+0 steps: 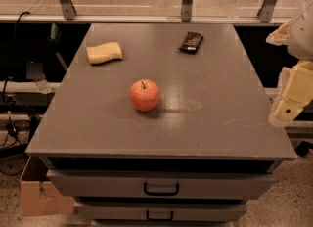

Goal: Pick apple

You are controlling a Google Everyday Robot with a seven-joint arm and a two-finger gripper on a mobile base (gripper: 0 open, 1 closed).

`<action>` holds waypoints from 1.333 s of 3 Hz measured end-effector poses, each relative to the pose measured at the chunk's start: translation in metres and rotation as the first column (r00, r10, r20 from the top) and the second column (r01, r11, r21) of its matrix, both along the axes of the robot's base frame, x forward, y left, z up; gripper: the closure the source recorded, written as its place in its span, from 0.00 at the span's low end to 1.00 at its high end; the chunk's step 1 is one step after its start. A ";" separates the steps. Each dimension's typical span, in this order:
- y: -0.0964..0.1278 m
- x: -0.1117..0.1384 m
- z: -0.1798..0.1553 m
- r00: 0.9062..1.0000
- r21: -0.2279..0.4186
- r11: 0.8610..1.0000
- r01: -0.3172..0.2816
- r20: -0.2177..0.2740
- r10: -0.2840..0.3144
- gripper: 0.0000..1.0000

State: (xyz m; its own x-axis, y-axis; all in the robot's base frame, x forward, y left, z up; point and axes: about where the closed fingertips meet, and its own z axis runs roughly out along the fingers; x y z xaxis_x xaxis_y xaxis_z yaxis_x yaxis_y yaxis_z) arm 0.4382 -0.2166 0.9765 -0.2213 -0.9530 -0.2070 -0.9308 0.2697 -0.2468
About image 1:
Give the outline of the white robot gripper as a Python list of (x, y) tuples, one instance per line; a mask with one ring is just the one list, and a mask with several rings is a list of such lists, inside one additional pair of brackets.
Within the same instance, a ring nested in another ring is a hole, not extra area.
[(313, 100), (313, 0), (305, 0), (291, 21), (270, 33), (266, 42), (275, 46), (287, 44), (291, 55), (304, 59), (292, 68), (282, 68), (268, 116), (272, 126), (286, 127)]

